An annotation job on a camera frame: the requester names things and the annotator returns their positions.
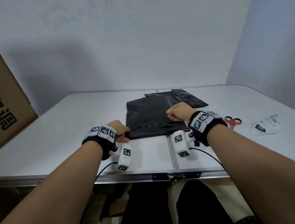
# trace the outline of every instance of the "black poly mailer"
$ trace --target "black poly mailer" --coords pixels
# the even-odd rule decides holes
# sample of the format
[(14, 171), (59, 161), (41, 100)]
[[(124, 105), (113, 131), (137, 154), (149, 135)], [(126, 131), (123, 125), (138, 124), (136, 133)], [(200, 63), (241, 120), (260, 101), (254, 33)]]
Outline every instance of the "black poly mailer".
[(166, 111), (177, 104), (171, 96), (145, 97), (126, 103), (126, 126), (129, 139), (154, 137), (173, 134), (175, 131), (188, 129), (184, 121), (172, 121)]
[(194, 95), (184, 91), (183, 89), (171, 90), (169, 92), (157, 92), (157, 93), (145, 94), (146, 97), (163, 96), (163, 95), (172, 96), (175, 100), (177, 100), (177, 103), (185, 102), (193, 108), (208, 106), (207, 103), (195, 97)]

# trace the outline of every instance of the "floor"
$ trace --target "floor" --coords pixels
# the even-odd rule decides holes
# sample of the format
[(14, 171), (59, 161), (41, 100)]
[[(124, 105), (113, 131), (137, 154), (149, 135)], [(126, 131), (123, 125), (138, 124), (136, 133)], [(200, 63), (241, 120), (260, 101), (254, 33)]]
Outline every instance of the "floor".
[[(216, 194), (220, 203), (234, 222), (246, 216), (253, 215), (245, 199), (230, 178), (200, 180)], [(173, 224), (178, 224), (176, 202), (185, 183), (186, 180), (182, 180), (167, 189)]]

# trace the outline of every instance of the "gray wall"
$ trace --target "gray wall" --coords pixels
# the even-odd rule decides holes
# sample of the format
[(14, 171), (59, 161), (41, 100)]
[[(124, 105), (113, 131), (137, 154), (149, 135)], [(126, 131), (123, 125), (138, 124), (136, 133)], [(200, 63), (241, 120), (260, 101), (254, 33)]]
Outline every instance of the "gray wall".
[(295, 109), (295, 1), (252, 0), (227, 84)]
[(0, 53), (42, 114), (75, 92), (225, 84), (250, 0), (2, 0)]

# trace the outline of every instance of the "black pants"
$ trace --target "black pants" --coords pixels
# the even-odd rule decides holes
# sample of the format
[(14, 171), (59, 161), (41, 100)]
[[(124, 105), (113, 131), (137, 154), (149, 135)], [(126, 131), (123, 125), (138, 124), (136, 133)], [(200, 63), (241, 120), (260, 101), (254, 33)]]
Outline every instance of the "black pants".
[[(176, 203), (179, 224), (233, 223), (216, 195), (199, 180), (186, 182)], [(134, 183), (121, 224), (172, 223), (163, 182)]]

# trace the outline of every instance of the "red scissors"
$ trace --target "red scissors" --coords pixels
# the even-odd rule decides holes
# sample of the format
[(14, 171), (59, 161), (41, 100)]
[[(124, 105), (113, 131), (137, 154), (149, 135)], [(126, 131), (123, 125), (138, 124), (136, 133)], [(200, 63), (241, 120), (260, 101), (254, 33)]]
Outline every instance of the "red scissors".
[(230, 116), (226, 116), (225, 117), (225, 121), (227, 122), (227, 123), (229, 123), (229, 125), (230, 125), (230, 129), (234, 129), (234, 126), (236, 126), (236, 125), (239, 125), (239, 124), (241, 124), (242, 123), (242, 120), (241, 119), (239, 119), (239, 118), (232, 118), (232, 117), (230, 117)]

